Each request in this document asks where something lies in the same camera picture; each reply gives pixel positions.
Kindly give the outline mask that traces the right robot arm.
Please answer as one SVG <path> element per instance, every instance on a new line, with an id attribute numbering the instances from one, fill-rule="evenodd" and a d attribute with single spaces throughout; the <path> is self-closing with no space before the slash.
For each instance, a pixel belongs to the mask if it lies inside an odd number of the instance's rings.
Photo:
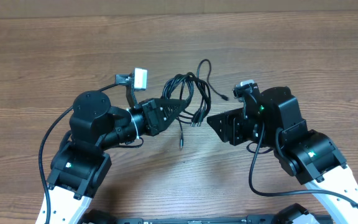
<path id="1" fill-rule="evenodd" d="M 336 223 L 358 223 L 358 184 L 343 153 L 327 135 L 308 129 L 297 98 L 287 86 L 260 91 L 256 83 L 236 85 L 243 106 L 207 118 L 222 142 L 257 145 L 249 170 L 249 187 L 263 197 L 311 194 Z M 273 151 L 281 168 L 304 190 L 261 192 L 253 185 L 260 149 Z"/>

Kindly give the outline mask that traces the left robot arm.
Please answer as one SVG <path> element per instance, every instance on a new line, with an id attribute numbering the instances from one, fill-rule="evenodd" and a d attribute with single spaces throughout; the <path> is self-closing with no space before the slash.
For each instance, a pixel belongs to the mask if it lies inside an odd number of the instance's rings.
<path id="1" fill-rule="evenodd" d="M 132 147 L 143 135 L 165 131 L 185 110 L 185 100 L 150 98 L 128 109 L 113 106 L 101 91 L 86 91 L 73 102 L 70 130 L 52 160 L 47 192 L 37 223 L 78 223 L 111 167 L 107 149 Z"/>

